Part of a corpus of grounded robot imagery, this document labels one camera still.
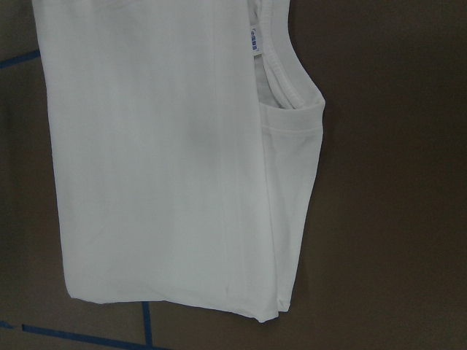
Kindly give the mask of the white long-sleeve printed shirt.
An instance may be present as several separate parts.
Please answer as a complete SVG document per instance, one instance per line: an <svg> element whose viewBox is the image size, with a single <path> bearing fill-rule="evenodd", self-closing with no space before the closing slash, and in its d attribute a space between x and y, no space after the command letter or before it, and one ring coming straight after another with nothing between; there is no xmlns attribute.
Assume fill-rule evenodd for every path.
<svg viewBox="0 0 467 350"><path fill-rule="evenodd" d="M66 288L290 307L325 101L288 1L35 1Z"/></svg>

